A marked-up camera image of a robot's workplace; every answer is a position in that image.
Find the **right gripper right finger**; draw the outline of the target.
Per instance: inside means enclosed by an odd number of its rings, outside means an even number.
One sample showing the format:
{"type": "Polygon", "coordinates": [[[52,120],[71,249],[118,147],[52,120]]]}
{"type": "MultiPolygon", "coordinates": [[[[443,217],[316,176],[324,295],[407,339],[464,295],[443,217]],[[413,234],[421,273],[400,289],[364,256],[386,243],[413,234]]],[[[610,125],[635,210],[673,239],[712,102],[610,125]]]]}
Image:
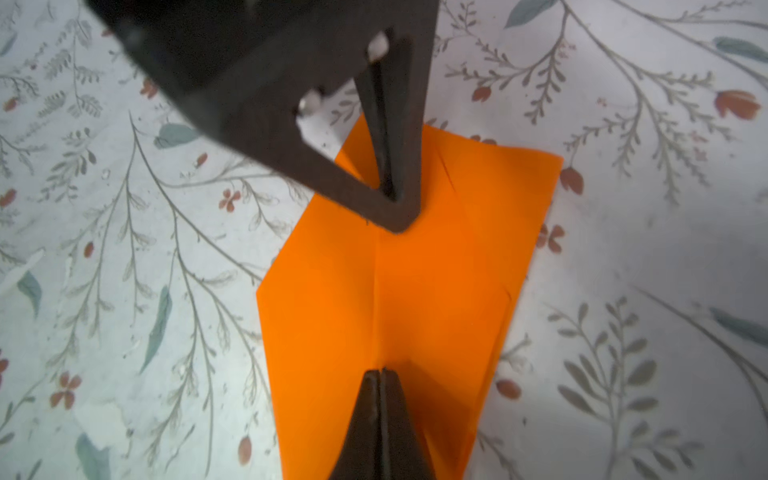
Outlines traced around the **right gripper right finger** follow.
{"type": "Polygon", "coordinates": [[[380,372],[380,478],[434,479],[396,372],[380,372]]]}

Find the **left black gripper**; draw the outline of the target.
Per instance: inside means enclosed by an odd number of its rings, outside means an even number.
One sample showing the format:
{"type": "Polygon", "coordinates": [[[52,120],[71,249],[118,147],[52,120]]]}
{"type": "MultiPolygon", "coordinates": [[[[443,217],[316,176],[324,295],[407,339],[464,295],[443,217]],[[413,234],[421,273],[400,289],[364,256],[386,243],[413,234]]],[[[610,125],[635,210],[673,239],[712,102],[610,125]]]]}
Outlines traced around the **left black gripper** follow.
{"type": "Polygon", "coordinates": [[[90,1],[203,133],[395,233],[418,216],[435,1],[90,1]]]}

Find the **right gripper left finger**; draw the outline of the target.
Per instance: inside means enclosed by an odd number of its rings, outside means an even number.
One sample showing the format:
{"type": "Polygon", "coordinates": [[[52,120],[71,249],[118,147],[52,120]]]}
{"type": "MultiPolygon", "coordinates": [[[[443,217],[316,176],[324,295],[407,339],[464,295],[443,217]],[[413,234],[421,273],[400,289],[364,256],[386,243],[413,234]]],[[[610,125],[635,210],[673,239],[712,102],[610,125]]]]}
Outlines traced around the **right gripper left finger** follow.
{"type": "Polygon", "coordinates": [[[380,372],[363,375],[344,443],[330,480],[376,480],[380,477],[381,398],[380,372]]]}

